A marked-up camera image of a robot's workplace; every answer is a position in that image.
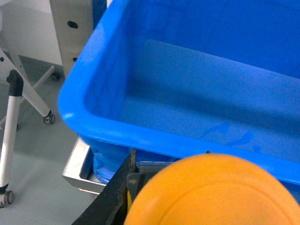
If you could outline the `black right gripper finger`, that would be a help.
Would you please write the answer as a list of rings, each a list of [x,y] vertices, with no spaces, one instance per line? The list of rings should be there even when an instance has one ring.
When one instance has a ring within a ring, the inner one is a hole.
[[[131,150],[104,190],[73,224],[123,225],[129,200],[136,197],[139,187],[140,181],[136,175],[136,150]]]

